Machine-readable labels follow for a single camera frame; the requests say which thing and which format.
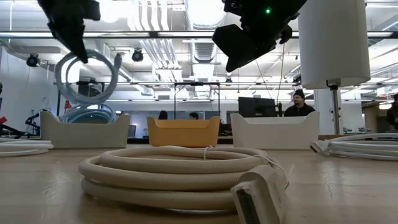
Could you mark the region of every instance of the security camera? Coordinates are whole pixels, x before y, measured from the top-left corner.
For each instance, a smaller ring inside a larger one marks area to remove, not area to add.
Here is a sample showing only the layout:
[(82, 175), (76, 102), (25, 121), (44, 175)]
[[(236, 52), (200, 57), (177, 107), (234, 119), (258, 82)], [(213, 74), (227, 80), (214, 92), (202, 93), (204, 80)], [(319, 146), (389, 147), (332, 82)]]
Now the security camera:
[(30, 54), (29, 58), (26, 60), (26, 64), (29, 67), (36, 68), (40, 65), (39, 55)]
[(131, 59), (134, 62), (141, 62), (144, 59), (142, 49), (134, 49), (134, 53), (132, 54)]

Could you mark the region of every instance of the white hose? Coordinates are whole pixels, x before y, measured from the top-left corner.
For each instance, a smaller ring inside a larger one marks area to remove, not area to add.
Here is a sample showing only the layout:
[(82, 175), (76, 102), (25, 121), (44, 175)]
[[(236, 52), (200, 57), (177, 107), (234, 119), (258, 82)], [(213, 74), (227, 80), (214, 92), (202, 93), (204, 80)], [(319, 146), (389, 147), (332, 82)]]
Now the white hose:
[[(374, 138), (376, 141), (363, 141)], [(383, 138), (395, 141), (383, 141)], [(398, 134), (361, 134), (318, 142), (320, 152), (337, 156), (398, 161)]]
[(245, 148), (121, 149), (85, 160), (79, 170), (83, 190), (94, 197), (156, 208), (235, 210), (230, 188), (261, 164), (287, 182), (266, 152)]
[(53, 148), (51, 141), (0, 138), (0, 157), (42, 154)]
[[(65, 123), (73, 123), (78, 118), (82, 118), (84, 116), (97, 116), (108, 120), (109, 123), (112, 123), (117, 119), (117, 116), (116, 113), (114, 113), (114, 111), (110, 107), (105, 105), (105, 107), (107, 107), (107, 110), (102, 110), (102, 109), (93, 110), (93, 109), (87, 109), (87, 107), (91, 105), (104, 106), (103, 103), (112, 95), (112, 93), (114, 92), (114, 90), (118, 85), (119, 69), (122, 64), (122, 57), (120, 54), (117, 54), (114, 59), (114, 65), (112, 65), (112, 63), (99, 52), (95, 50), (86, 50), (86, 52), (88, 58), (95, 58), (105, 63), (106, 66), (108, 66), (109, 70), (112, 73), (111, 82), (104, 92), (94, 97), (87, 97), (77, 93), (75, 90), (73, 90), (71, 84), (68, 83), (67, 80), (70, 68), (75, 63), (77, 63), (79, 59), (73, 53), (69, 53), (66, 56), (64, 56), (64, 58), (62, 58), (61, 61), (59, 61), (59, 63), (55, 67), (55, 81), (57, 83), (58, 89), (60, 90), (61, 94), (66, 99), (71, 100), (74, 103), (78, 103), (78, 105), (69, 110), (70, 112), (65, 113), (65, 115), (63, 115), (63, 117), (60, 120)], [(69, 63), (65, 73), (66, 82), (63, 83), (62, 67), (70, 60), (72, 61)]]

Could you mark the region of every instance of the person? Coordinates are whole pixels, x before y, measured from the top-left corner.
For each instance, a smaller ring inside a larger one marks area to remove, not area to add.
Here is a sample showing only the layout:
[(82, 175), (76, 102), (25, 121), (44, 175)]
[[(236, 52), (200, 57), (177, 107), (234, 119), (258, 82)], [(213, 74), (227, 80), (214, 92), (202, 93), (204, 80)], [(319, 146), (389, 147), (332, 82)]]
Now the person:
[(303, 90), (296, 90), (293, 95), (293, 102), (294, 105), (287, 108), (287, 110), (285, 111), (285, 117), (307, 116), (311, 112), (315, 111), (312, 106), (309, 106), (305, 103)]
[(167, 111), (161, 111), (157, 119), (167, 119), (167, 117)]
[(192, 112), (189, 114), (189, 119), (199, 119), (199, 114)]
[(387, 110), (387, 122), (398, 130), (398, 93), (394, 95), (394, 102), (391, 108)]

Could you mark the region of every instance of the coiled hose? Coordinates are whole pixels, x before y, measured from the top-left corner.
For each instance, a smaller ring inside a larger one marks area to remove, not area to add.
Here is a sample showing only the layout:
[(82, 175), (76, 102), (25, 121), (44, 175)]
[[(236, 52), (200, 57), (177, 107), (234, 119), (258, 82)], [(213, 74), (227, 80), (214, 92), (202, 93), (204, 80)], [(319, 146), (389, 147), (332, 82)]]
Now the coiled hose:
[[(363, 139), (367, 138), (376, 140), (363, 141)], [(329, 141), (319, 141), (317, 142), (317, 148), (326, 155), (334, 154), (361, 159), (398, 161), (397, 140), (398, 134), (361, 134), (335, 138)]]
[(85, 160), (79, 170), (81, 187), (94, 197), (155, 208), (235, 210), (230, 188), (261, 164), (287, 182), (266, 152), (245, 148), (121, 149)]
[(104, 92), (94, 97), (87, 97), (77, 93), (72, 85), (68, 82), (62, 82), (62, 67), (72, 60), (65, 73), (65, 78), (68, 80), (68, 74), (70, 68), (79, 61), (79, 59), (73, 53), (69, 53), (64, 58), (59, 61), (59, 63), (55, 66), (55, 81), (57, 84), (60, 93), (68, 100), (71, 100), (74, 103), (78, 103), (74, 108), (69, 109), (60, 119), (60, 121), (66, 123), (73, 123), (78, 118), (82, 118), (85, 116), (99, 116), (100, 118), (106, 119), (109, 123), (112, 123), (116, 120), (116, 114), (114, 111), (105, 105), (106, 110), (102, 109), (88, 109), (87, 107), (91, 105), (102, 105), (104, 106), (104, 102), (112, 95), (114, 90), (118, 85), (119, 74), (118, 71), (122, 64), (122, 57), (120, 54), (117, 54), (114, 58), (114, 65), (102, 54), (95, 50), (86, 50), (88, 58), (95, 58), (103, 63), (111, 70), (111, 82)]
[(53, 148), (51, 141), (0, 138), (0, 157), (43, 154)]

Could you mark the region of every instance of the wooden table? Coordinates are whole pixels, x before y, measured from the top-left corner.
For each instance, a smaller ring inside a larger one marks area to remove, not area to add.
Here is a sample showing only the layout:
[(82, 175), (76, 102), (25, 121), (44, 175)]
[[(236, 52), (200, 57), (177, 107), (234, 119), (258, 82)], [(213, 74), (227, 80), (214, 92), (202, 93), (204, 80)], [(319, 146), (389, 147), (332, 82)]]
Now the wooden table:
[[(233, 214), (172, 213), (83, 194), (78, 163), (103, 151), (0, 158), (0, 223), (239, 223)], [(291, 210), (285, 223), (397, 223), (398, 163), (322, 157), (312, 151), (269, 154), (289, 175)]]

